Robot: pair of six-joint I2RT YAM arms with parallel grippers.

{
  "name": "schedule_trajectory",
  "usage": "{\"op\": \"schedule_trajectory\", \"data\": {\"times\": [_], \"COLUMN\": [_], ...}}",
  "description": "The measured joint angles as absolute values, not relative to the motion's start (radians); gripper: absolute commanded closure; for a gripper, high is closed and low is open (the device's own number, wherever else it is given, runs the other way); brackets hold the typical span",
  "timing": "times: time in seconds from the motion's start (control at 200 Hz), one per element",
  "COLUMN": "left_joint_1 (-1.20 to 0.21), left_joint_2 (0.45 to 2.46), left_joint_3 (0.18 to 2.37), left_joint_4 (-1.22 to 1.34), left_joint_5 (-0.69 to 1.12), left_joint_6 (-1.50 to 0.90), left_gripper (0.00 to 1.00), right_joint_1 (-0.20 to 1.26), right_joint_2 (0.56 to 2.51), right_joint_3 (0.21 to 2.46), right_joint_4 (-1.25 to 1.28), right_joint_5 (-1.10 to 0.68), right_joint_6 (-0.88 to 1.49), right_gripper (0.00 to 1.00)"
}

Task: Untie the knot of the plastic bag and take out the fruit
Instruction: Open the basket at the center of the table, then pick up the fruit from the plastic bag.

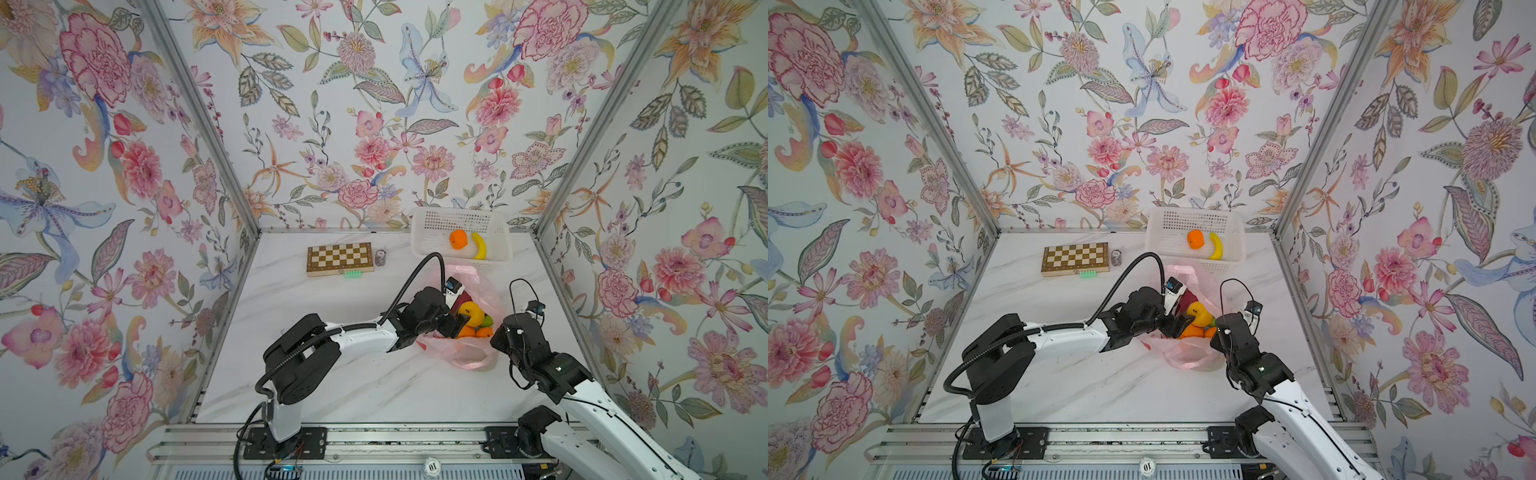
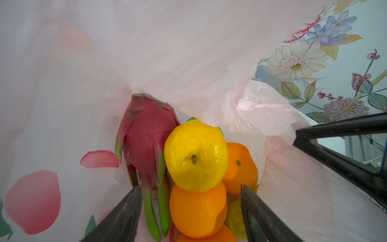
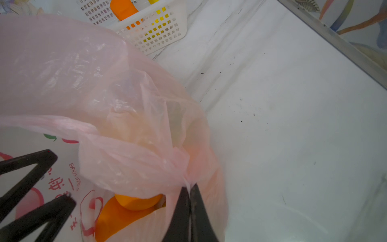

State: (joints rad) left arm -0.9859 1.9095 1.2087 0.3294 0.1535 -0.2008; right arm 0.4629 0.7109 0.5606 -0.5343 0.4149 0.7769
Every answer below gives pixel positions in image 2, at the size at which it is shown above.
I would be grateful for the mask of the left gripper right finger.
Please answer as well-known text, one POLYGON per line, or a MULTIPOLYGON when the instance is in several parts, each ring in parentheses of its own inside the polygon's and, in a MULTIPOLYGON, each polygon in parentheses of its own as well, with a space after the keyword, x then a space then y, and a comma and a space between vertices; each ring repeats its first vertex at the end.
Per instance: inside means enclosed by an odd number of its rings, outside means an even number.
POLYGON ((250 187, 241 187, 240 198, 249 242, 303 242, 250 187))

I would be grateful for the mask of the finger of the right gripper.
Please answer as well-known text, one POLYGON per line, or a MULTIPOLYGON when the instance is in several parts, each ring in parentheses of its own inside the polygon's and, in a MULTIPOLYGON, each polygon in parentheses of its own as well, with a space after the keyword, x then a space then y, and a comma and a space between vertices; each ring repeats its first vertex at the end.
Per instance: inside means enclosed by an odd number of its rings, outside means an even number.
POLYGON ((387 115, 368 115, 296 131, 295 147, 387 208, 387 115))

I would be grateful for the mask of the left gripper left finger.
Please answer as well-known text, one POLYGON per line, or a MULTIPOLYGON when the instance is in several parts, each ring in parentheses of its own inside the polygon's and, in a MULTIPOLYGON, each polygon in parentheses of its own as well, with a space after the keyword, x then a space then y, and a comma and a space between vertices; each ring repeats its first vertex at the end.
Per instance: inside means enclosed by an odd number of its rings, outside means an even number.
POLYGON ((82 241, 133 242, 137 233, 141 208, 142 191, 139 186, 136 186, 82 241))

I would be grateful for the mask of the yellow lemon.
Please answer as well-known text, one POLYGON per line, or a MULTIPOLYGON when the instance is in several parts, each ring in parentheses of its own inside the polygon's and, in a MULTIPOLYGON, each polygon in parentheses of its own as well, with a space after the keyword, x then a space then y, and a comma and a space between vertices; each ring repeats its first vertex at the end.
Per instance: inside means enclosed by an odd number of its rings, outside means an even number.
POLYGON ((227 172, 228 155, 221 130, 197 119, 176 127, 164 147, 172 180, 189 192, 205 192, 218 185, 227 172))

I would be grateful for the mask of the pink plastic bag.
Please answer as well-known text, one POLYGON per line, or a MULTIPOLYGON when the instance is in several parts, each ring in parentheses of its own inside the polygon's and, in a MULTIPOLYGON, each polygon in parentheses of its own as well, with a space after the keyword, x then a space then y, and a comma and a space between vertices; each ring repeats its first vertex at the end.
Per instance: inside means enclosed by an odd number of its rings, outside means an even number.
POLYGON ((78 242, 131 190, 131 95, 244 144, 306 242, 384 242, 387 211, 293 146, 385 113, 386 1, 1 1, 1 241, 78 242))

